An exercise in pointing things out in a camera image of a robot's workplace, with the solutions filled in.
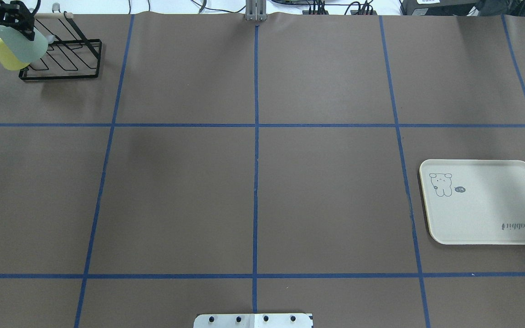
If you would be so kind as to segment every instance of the black cable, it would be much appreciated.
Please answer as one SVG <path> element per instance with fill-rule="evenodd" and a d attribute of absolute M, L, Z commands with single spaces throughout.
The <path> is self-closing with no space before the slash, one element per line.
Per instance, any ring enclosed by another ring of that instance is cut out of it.
<path fill-rule="evenodd" d="M 358 2 L 358 1 L 354 1 L 354 2 L 352 2 L 351 4 L 348 5 L 348 8 L 347 8 L 347 9 L 345 9 L 344 16 L 348 14 L 348 10 L 350 10 L 350 8 L 352 8 L 352 6 L 355 5 L 355 4 L 358 4 L 358 11 L 360 11 L 360 6 L 361 6 L 362 4 L 360 4 L 360 2 Z"/>
<path fill-rule="evenodd" d="M 284 4 L 283 2 L 279 2 L 279 0 L 271 0 L 271 2 L 285 6 L 306 6 L 306 4 Z M 325 4 L 325 6 L 349 6 L 349 4 Z"/>
<path fill-rule="evenodd" d="M 374 8 L 371 6 L 371 3 L 374 0 L 365 0 L 362 4 L 362 8 L 356 13 L 356 15 L 371 15 L 374 12 Z"/>
<path fill-rule="evenodd" d="M 200 6 L 200 10 L 198 10 L 198 13 L 202 13 L 204 11 L 207 3 L 208 3 L 208 0 L 202 0 L 202 6 Z"/>
<path fill-rule="evenodd" d="M 406 15 L 407 13 L 404 11 L 404 7 L 402 6 L 402 0 L 398 0 L 398 2 L 400 2 L 400 13 Z"/>
<path fill-rule="evenodd" d="M 42 4 L 41 0 L 38 0 L 38 3 L 36 4 L 36 7 L 34 8 L 34 11 L 31 12 L 31 16 L 36 16 L 38 13 L 38 10 L 40 10 L 40 5 Z"/>
<path fill-rule="evenodd" d="M 197 6 L 202 6 L 202 4 L 199 4 L 198 2 L 195 2 L 195 0 L 190 0 L 191 2 L 193 2 L 194 4 L 196 4 Z M 237 11 L 233 12 L 233 11 L 230 11 L 230 10 L 226 10 L 226 9 L 213 9 L 213 8 L 208 8 L 208 7 L 204 7 L 204 9 L 208 9 L 208 10 L 211 10 L 211 11 L 215 11 L 215 12 L 227 12 L 227 13 L 239 13 L 241 12 L 242 10 L 244 10 L 244 8 L 246 8 L 246 6 L 238 9 Z"/>

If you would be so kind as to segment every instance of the cable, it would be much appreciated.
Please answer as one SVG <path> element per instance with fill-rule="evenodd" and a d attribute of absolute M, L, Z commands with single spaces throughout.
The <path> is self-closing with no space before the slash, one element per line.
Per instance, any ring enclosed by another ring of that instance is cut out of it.
<path fill-rule="evenodd" d="M 362 9 L 360 9 L 360 11 L 356 13 L 356 15 L 371 15 L 374 12 L 374 8 L 371 6 L 371 3 L 373 1 L 374 0 L 370 0 L 370 2 L 368 2 L 368 0 L 366 0 L 362 5 Z"/>
<path fill-rule="evenodd" d="M 202 6 L 202 4 L 199 4 L 198 2 L 195 2 L 195 0 L 190 0 L 191 2 L 193 2 L 194 4 L 196 4 L 197 6 Z M 230 10 L 226 10 L 226 9 L 213 9 L 213 8 L 208 8 L 208 7 L 204 7 L 204 9 L 208 9 L 208 10 L 211 10 L 211 11 L 215 11 L 215 12 L 227 12 L 227 13 L 239 13 L 241 12 L 242 10 L 244 10 L 244 8 L 246 8 L 246 6 L 238 9 L 237 11 L 233 12 L 233 11 L 230 11 Z"/>
<path fill-rule="evenodd" d="M 286 4 L 283 2 L 279 2 L 280 0 L 271 0 L 271 2 L 274 2 L 278 5 L 285 5 L 285 6 L 306 6 L 306 4 Z M 349 6 L 349 4 L 324 4 L 324 6 Z"/>
<path fill-rule="evenodd" d="M 347 9 L 345 9 L 344 16 L 348 14 L 348 10 L 350 10 L 350 8 L 351 8 L 353 5 L 355 5 L 355 4 L 358 4 L 358 12 L 360 11 L 360 6 L 361 6 L 362 4 L 360 4 L 358 1 L 354 1 L 354 2 L 352 2 L 351 4 L 348 5 L 348 8 L 347 8 Z"/>
<path fill-rule="evenodd" d="M 202 0 L 202 6 L 200 6 L 200 10 L 198 10 L 198 13 L 202 13 L 204 11 L 207 3 L 208 3 L 208 0 Z"/>
<path fill-rule="evenodd" d="M 38 0 L 38 3 L 36 4 L 36 7 L 34 8 L 34 11 L 31 12 L 31 16 L 36 16 L 38 13 L 38 10 L 40 10 L 40 5 L 42 4 L 41 0 Z"/>
<path fill-rule="evenodd" d="M 317 14 L 325 15 L 325 0 L 317 0 Z"/>
<path fill-rule="evenodd" d="M 406 15 L 407 13 L 404 11 L 404 7 L 402 6 L 402 0 L 398 0 L 398 2 L 400 2 L 400 13 Z"/>

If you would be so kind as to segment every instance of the table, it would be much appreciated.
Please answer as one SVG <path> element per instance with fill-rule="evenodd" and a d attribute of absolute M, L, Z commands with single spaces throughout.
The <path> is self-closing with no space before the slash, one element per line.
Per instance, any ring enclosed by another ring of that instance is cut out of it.
<path fill-rule="evenodd" d="M 81 15 L 0 66 L 0 328 L 525 326 L 525 246 L 427 233 L 429 158 L 525 161 L 525 18 Z"/>

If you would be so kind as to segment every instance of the power strip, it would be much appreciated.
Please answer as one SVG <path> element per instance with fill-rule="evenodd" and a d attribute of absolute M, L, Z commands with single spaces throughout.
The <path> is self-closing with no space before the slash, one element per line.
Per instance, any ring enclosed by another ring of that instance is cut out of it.
<path fill-rule="evenodd" d="M 367 15 L 366 13 L 358 13 L 358 10 L 352 10 L 351 13 L 352 15 L 358 15 L 358 16 L 378 15 L 375 10 L 373 10 L 370 15 Z"/>
<path fill-rule="evenodd" d="M 317 10 L 311 10 L 311 12 L 309 10 L 303 10 L 303 14 L 304 15 L 317 15 Z M 326 10 L 324 15 L 329 15 L 329 12 Z"/>

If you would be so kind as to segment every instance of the white tray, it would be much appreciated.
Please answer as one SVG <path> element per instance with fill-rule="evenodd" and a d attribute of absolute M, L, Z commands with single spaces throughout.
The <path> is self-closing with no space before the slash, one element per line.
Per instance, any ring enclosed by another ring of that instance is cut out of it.
<path fill-rule="evenodd" d="M 433 239 L 525 245 L 525 162 L 428 159 L 419 174 Z"/>

